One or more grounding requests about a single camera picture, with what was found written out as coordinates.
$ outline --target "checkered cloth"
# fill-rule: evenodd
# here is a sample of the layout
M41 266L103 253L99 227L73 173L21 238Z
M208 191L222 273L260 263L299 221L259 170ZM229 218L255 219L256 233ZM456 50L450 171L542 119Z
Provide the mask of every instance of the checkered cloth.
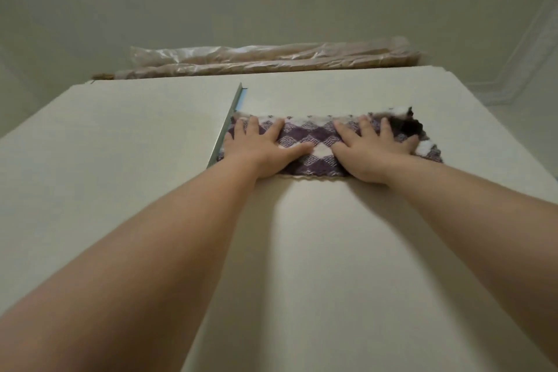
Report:
M436 145L432 143L422 130L422 124L413 118L413 111L411 108L392 108L376 114L369 113L367 116L372 122L376 134L380 133L381 118L387 117L391 124L392 131L394 132L395 141L403 142L411 135L418 135L420 143L415 154L435 162L442 162L440 150L438 150ZM247 120L250 118L250 115L243 112L234 113L228 129L228 132L233 136L234 124L236 124L236 121L240 118L245 119L244 129L246 129ZM275 119L276 117L272 115L258 117L260 134L265 133L275 122ZM304 178L337 178L350 176L331 152L331 145L342 141L333 126L334 119L346 124L360 135L358 115L347 115L342 117L308 115L299 118L287 116L287 118L285 118L285 125L277 139L279 146L287 148L300 143L311 142L314 144L314 152L291 162L279 173L284 176ZM221 148L217 161L222 160L223 157L224 152Z

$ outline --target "blue strip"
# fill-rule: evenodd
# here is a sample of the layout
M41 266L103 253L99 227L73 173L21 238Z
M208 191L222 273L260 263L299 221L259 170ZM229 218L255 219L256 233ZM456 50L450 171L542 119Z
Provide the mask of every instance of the blue strip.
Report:
M235 111L239 111L240 109L242 109L242 103L244 102L244 98L246 96L246 90L247 88L242 87L241 96L238 98L237 105L234 108Z

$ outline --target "forearm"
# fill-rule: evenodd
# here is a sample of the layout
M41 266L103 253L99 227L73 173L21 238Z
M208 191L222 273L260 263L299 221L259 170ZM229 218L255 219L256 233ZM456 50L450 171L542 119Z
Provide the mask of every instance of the forearm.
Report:
M226 159L123 223L0 320L0 357L179 369L255 179Z
M386 180L556 362L558 206L417 157Z

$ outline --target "clear plastic bag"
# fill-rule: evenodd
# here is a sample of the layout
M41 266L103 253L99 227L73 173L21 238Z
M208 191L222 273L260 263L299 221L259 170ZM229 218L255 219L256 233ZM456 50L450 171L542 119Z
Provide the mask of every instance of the clear plastic bag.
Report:
M249 74L415 66L422 53L405 37L358 43L296 43L283 46L193 47L142 49L132 47L135 69L94 79L134 79L195 75Z

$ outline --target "person's left hand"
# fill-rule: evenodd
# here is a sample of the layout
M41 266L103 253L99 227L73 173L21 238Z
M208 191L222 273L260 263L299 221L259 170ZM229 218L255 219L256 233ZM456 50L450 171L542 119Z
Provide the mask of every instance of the person's left hand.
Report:
M314 150L312 143L302 143L289 148L276 144L284 124L283 119L278 119L265 134L260 135L257 117L250 117L246 133L244 132L244 120L237 120L234 125L234 138L230 133L225 135L223 143L225 158L237 158L241 162L251 163L255 166L257 177L266 178L281 171L302 155L312 153Z

